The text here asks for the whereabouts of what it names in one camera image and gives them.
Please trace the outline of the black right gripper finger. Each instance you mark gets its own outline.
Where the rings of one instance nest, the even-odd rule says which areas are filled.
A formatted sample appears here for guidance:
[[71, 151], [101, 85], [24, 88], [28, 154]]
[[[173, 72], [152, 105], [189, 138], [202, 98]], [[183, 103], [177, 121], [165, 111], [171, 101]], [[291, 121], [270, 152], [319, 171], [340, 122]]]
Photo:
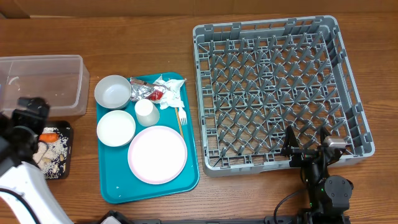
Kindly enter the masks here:
[[320, 128], [320, 143], [324, 145], [325, 139], [330, 136], [330, 132], [326, 129], [326, 127], [322, 126]]
[[291, 126], [288, 126], [285, 130], [285, 140], [280, 150], [281, 156], [293, 156], [299, 153], [299, 144], [295, 137], [294, 130]]

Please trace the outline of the orange carrot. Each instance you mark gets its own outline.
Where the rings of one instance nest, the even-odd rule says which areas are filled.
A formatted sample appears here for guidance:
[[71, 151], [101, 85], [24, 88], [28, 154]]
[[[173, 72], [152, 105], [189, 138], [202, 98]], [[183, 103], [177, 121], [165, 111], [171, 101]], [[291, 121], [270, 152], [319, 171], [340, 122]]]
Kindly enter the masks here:
[[39, 136], [39, 141], [46, 142], [46, 143], [53, 143], [58, 141], [60, 138], [59, 134], [57, 133], [43, 133]]

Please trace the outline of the white bowl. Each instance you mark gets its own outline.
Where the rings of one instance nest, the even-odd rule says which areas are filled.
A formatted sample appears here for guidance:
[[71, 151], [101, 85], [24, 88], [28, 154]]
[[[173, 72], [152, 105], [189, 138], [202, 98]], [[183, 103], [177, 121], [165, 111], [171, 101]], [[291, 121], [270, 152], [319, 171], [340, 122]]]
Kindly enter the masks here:
[[114, 110], [98, 121], [96, 134], [106, 146], [119, 147], [131, 142], [136, 132], [134, 118], [125, 111]]

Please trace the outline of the grey bowl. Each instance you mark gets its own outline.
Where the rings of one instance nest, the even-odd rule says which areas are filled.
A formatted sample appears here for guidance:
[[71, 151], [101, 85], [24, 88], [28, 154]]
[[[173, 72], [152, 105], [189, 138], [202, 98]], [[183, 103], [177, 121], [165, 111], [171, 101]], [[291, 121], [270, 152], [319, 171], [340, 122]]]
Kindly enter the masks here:
[[120, 75], [109, 75], [95, 86], [95, 100], [103, 108], [120, 110], [131, 101], [131, 84]]

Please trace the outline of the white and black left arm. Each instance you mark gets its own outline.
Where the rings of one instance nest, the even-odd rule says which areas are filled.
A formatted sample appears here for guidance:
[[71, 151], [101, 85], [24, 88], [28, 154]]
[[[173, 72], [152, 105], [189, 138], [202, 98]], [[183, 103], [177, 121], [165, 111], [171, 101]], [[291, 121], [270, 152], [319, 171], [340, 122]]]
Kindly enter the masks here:
[[20, 223], [71, 223], [33, 160], [50, 106], [43, 98], [17, 103], [24, 109], [1, 114], [1, 198]]

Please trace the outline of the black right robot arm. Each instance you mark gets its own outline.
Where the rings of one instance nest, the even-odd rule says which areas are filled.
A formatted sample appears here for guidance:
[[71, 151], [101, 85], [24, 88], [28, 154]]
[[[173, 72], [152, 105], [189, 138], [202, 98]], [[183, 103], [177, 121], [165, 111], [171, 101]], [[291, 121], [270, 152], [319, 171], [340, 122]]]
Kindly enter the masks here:
[[320, 130], [320, 145], [316, 149], [301, 148], [291, 126], [285, 131], [282, 156], [291, 158], [289, 166], [300, 169], [310, 201], [309, 208], [301, 209], [291, 223], [349, 223], [344, 212], [349, 209], [353, 183], [340, 176], [330, 175], [328, 166], [339, 161], [347, 143]]

